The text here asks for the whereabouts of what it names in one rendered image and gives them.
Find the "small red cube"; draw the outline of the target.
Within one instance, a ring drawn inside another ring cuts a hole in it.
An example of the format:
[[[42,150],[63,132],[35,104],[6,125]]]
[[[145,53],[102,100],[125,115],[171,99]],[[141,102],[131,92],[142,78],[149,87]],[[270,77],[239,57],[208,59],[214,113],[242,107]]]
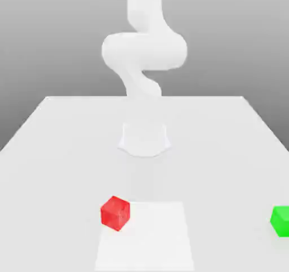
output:
[[[130,203],[126,200],[112,196],[100,208],[101,223],[120,231],[130,219]]]

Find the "small green cube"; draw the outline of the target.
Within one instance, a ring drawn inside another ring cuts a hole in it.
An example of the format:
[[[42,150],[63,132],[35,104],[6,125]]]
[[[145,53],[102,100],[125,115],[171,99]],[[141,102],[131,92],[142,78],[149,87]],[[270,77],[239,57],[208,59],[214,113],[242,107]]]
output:
[[[289,206],[274,206],[270,223],[279,237],[289,238]]]

